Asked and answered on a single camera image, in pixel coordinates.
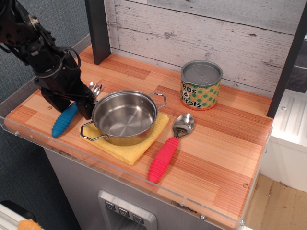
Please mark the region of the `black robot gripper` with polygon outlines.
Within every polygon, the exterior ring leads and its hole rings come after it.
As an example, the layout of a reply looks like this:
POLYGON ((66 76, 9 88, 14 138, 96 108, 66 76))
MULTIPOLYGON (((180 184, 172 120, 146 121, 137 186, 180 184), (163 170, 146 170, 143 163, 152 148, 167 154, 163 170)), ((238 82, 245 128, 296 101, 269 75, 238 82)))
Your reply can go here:
POLYGON ((61 69, 49 76, 36 76, 34 83, 41 89, 45 100, 57 111, 63 112, 70 101, 77 101, 81 115, 92 119, 95 98, 92 91, 81 81, 81 70, 61 69))

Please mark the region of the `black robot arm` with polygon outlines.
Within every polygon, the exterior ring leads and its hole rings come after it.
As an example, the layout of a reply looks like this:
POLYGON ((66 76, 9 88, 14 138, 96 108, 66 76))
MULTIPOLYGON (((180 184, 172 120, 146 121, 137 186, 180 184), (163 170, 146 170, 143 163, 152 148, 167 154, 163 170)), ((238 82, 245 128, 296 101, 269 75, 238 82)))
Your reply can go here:
POLYGON ((0 2, 0 47, 13 53, 35 74, 34 84, 56 110, 71 104, 89 120, 95 106, 93 92, 81 81, 81 59, 70 47, 58 47, 51 32, 16 0, 0 2))

